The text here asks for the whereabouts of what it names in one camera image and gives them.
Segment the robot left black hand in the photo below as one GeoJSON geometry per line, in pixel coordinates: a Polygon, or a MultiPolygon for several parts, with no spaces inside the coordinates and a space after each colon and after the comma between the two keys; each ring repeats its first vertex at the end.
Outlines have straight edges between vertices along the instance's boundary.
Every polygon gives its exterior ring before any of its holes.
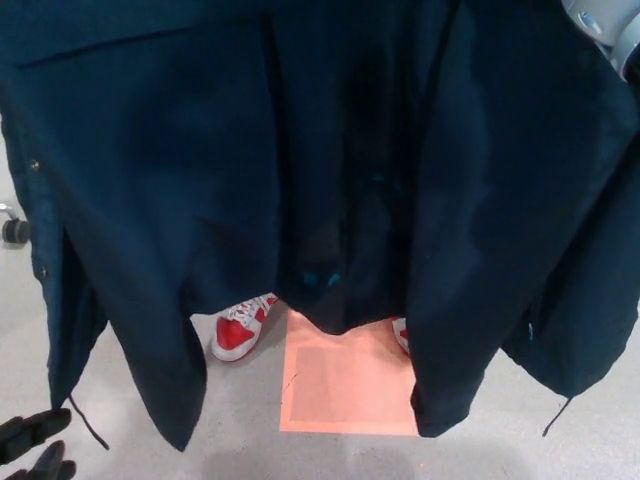
{"type": "MultiPolygon", "coordinates": [[[[1,425],[1,465],[8,465],[50,437],[65,430],[72,414],[67,408],[47,410],[24,418],[16,416],[1,425]]],[[[61,440],[50,444],[30,469],[20,469],[5,480],[70,480],[77,466],[65,459],[66,446],[61,440]]]]}

